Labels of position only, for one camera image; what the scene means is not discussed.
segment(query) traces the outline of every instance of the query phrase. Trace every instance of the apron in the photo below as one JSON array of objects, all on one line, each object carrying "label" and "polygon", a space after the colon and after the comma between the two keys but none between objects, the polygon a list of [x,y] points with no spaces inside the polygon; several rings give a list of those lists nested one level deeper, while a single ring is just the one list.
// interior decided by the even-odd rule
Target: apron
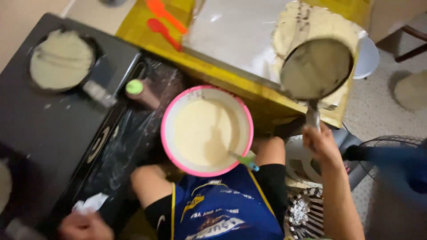
[{"label": "apron", "polygon": [[280,239],[284,234],[249,169],[217,177],[186,175],[173,185],[171,239]]}]

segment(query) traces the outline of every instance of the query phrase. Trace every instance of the red spoon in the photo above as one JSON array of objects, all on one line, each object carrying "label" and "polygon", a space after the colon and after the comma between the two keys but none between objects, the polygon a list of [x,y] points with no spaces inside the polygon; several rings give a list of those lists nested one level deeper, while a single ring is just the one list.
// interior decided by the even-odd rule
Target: red spoon
[{"label": "red spoon", "polygon": [[182,51],[182,46],[169,35],[169,30],[159,20],[150,18],[147,20],[147,25],[153,32],[159,32],[163,37],[174,47],[178,52]]}]

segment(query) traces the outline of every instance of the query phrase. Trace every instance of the mixing bowl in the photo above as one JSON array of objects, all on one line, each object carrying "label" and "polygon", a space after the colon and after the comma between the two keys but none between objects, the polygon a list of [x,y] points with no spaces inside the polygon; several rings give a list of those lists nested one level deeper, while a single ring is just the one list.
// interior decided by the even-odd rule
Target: mixing bowl
[{"label": "mixing bowl", "polygon": [[241,156],[246,156],[252,145],[252,138],[254,136],[251,114],[240,98],[211,85],[202,85],[187,89],[169,104],[161,123],[161,141],[167,156],[184,172],[199,177],[219,176],[235,168],[239,164],[239,161],[228,156],[224,161],[214,166],[197,165],[183,157],[175,145],[174,128],[178,113],[188,104],[201,99],[219,101],[236,114],[240,135],[234,152]]}]

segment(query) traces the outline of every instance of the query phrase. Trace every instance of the frying pan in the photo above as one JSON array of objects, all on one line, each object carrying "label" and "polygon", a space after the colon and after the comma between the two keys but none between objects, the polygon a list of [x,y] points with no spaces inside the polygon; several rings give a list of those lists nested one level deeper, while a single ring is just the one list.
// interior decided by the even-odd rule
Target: frying pan
[{"label": "frying pan", "polygon": [[322,41],[323,43],[327,43],[327,42],[330,43],[330,41],[334,41],[338,45],[345,46],[345,49],[348,50],[348,54],[349,54],[349,58],[350,58],[350,63],[348,66],[348,74],[344,78],[338,79],[338,82],[334,82],[333,85],[329,85],[323,91],[320,91],[316,96],[311,96],[311,97],[296,96],[293,93],[293,89],[290,89],[289,86],[286,86],[286,90],[284,90],[282,92],[282,94],[287,96],[288,98],[291,98],[294,100],[307,101],[306,123],[311,125],[311,126],[316,127],[320,131],[320,113],[319,113],[319,109],[318,109],[318,102],[322,98],[327,97],[327,96],[331,95],[332,93],[334,93],[336,90],[338,90],[347,81],[347,79],[349,78],[349,76],[350,76],[350,74],[354,68],[354,57],[353,57],[353,54],[351,53],[350,49],[348,48],[348,46],[346,46],[345,44],[343,44],[342,42],[340,42],[338,40],[331,39],[331,38],[319,38],[319,39],[313,39],[310,41],[306,41],[306,42],[302,43],[301,45],[299,45],[298,47],[296,47],[294,50],[292,50],[292,52],[286,58],[285,63],[283,64],[281,72],[280,72],[280,79],[281,79],[282,85],[283,85],[284,78],[285,78],[284,71],[286,69],[284,68],[284,66],[286,65],[286,63],[289,61],[289,59],[292,58],[293,54],[295,53],[295,51],[298,48],[300,48],[301,46],[303,46],[305,44],[312,44],[314,41],[318,41],[317,42],[318,45],[320,45],[319,44],[319,43],[321,43],[320,41]]},{"label": "frying pan", "polygon": [[[65,28],[61,28],[60,31],[62,33],[68,31]],[[31,79],[31,71],[30,71],[30,65],[31,65],[31,58],[34,54],[34,52],[37,50],[37,48],[39,47],[39,45],[41,43],[43,43],[44,41],[47,40],[48,35],[44,36],[43,38],[40,39],[39,42],[37,42],[37,44],[32,47],[29,51],[29,55],[28,55],[28,68],[27,68],[27,72],[30,75]],[[114,104],[116,104],[117,99],[112,96],[111,94],[109,94],[101,85],[99,85],[96,81],[91,79],[91,75],[92,75],[92,71],[94,69],[94,67],[98,64],[100,57],[102,56],[102,50],[100,49],[100,47],[98,46],[98,44],[96,43],[96,41],[86,35],[86,36],[82,36],[79,35],[80,39],[82,39],[92,50],[92,62],[91,65],[88,69],[88,73],[86,74],[86,76],[81,79],[80,83],[78,83],[75,86],[71,86],[69,88],[62,88],[62,89],[48,89],[48,88],[40,88],[38,86],[38,84],[33,80],[32,83],[34,83],[39,89],[41,89],[44,92],[50,92],[50,93],[60,93],[60,92],[64,92],[67,90],[72,89],[73,87],[80,87],[84,92],[87,93],[87,95],[89,95],[93,100],[97,101],[98,103],[100,103],[101,105],[103,105],[106,108],[110,108],[112,107]]]}]

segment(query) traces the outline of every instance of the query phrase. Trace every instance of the spilled batter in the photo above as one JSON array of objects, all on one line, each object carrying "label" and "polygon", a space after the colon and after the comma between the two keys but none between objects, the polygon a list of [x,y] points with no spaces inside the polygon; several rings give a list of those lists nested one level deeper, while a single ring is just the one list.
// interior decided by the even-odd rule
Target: spilled batter
[{"label": "spilled batter", "polygon": [[197,100],[185,106],[175,121],[175,144],[199,166],[215,166],[228,158],[239,142],[236,114],[215,100]]}]

